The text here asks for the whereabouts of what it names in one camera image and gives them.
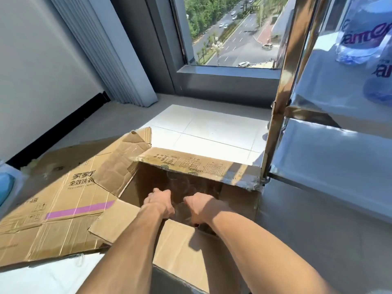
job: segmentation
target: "hand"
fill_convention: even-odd
[[[208,223],[219,211],[230,210],[227,203],[203,193],[184,197],[184,202],[189,206],[193,224]]]
[[[160,207],[163,207],[163,217],[164,219],[168,219],[171,215],[174,214],[174,207],[171,205],[171,191],[164,190],[161,191],[158,188],[154,188],[152,193],[148,194],[148,197],[144,199],[143,204],[148,203],[157,203]]]

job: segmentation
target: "pink stripe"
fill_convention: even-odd
[[[110,206],[113,205],[115,201],[108,201],[108,202],[102,202],[102,203],[96,203],[93,205],[88,205],[88,206],[82,206],[82,207],[77,207],[77,208],[71,208],[71,209],[64,209],[64,210],[59,210],[59,211],[54,211],[54,212],[48,212],[46,214],[45,219],[54,219],[56,217],[66,217],[66,216],[71,216],[75,214],[82,214],[85,212],[91,212],[95,210],[106,210]]]

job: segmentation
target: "black baseboard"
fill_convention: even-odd
[[[99,93],[98,95],[94,96],[94,98],[87,101],[87,103],[83,104],[80,108],[78,108],[76,111],[63,119],[60,123],[39,137],[36,141],[13,156],[10,160],[7,161],[7,164],[17,169],[26,166],[32,159],[36,159],[45,153],[54,144],[56,144],[56,142],[70,133],[86,118],[91,116],[95,111],[102,107],[102,105],[109,101],[110,99],[106,92]]]

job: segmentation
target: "white tile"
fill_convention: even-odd
[[[186,134],[180,136],[174,150],[241,164],[246,164],[249,156],[249,150]]]
[[[184,133],[250,150],[257,131],[266,121],[199,110]]]
[[[248,165],[258,166],[261,167],[263,160],[263,154],[257,152],[250,152],[248,157]]]
[[[267,142],[267,121],[263,121],[263,125],[259,128],[256,138],[254,139],[252,145],[252,151],[262,153],[265,149],[265,144]]]
[[[153,125],[182,133],[198,111],[196,108],[171,105],[148,121],[144,127]]]
[[[150,126],[152,131],[151,145],[153,147],[173,149],[174,143],[179,139],[181,133],[172,130]]]

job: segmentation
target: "forearm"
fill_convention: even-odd
[[[253,294],[331,293],[313,267],[256,223],[228,209],[212,214],[207,223],[228,247]]]
[[[162,206],[145,204],[106,255],[93,269],[77,294],[148,294],[156,235]]]

